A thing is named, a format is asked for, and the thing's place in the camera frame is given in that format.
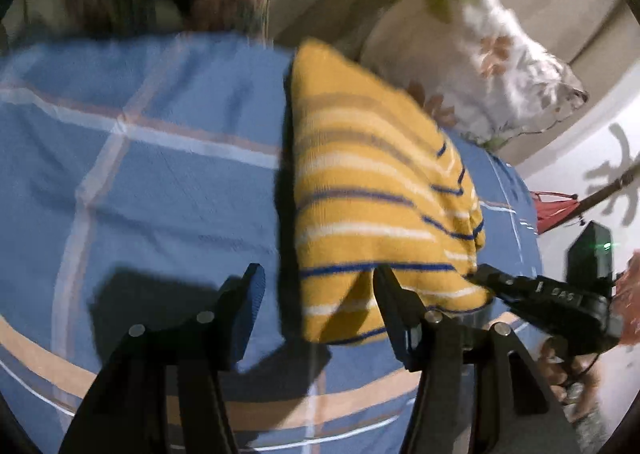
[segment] orange flower print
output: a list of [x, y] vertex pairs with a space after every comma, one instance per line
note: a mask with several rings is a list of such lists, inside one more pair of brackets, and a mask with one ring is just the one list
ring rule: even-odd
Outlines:
[[451, 129], [458, 123], [458, 118], [455, 115], [456, 109], [453, 106], [448, 108], [442, 107], [442, 102], [444, 101], [443, 95], [432, 95], [429, 100], [425, 102], [424, 88], [422, 84], [415, 80], [409, 83], [406, 92], [414, 98], [422, 111], [430, 116], [438, 126]]
[[480, 73], [484, 78], [502, 75], [507, 71], [504, 63], [509, 59], [511, 46], [513, 46], [513, 40], [509, 36], [480, 40], [480, 55], [484, 55], [480, 65]]

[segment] mattress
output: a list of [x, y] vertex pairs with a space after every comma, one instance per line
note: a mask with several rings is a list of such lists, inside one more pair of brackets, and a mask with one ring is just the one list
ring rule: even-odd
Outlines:
[[[386, 340], [296, 333], [292, 171], [280, 159], [291, 60], [232, 35], [179, 35], [41, 44], [0, 61], [0, 391], [43, 453], [57, 452], [131, 325], [180, 323], [251, 262], [266, 294], [244, 359], [222, 377], [241, 452], [399, 450], [418, 373]], [[479, 262], [542, 273], [516, 171], [451, 138], [481, 199]], [[505, 311], [497, 301], [465, 320]], [[537, 347], [539, 331], [511, 324]], [[179, 452], [179, 420], [168, 422]]]

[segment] blue bedsheet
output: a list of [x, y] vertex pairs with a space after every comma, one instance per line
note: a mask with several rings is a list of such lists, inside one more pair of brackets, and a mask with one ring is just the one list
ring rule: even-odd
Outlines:
[[[296, 337], [280, 160], [291, 59], [235, 36], [172, 36], [44, 44], [0, 62], [0, 390], [45, 454], [132, 324], [181, 322], [250, 262], [267, 291], [238, 373], [223, 378], [241, 451], [398, 451], [417, 377], [388, 342]], [[452, 138], [482, 200], [479, 262], [539, 274], [526, 186]]]

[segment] yellow fabric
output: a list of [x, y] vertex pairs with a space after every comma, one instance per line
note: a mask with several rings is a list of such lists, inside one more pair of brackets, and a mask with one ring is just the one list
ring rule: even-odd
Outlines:
[[426, 306], [487, 303], [463, 277], [484, 244], [472, 179], [411, 97], [313, 40], [298, 51], [291, 94], [305, 338], [382, 329], [372, 288], [381, 263]]

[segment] silver screw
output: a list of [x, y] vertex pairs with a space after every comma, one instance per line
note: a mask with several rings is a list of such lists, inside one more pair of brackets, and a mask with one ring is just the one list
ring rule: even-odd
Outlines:
[[497, 322], [494, 325], [494, 330], [498, 335], [504, 335], [505, 337], [511, 333], [511, 326], [505, 322]]
[[424, 314], [424, 319], [431, 324], [437, 324], [442, 321], [442, 313], [436, 309], [430, 309]]
[[145, 332], [145, 326], [143, 324], [134, 324], [129, 328], [129, 335], [132, 337], [140, 337]]
[[212, 311], [201, 311], [196, 315], [196, 320], [200, 324], [208, 324], [209, 322], [212, 322], [215, 317], [216, 316]]

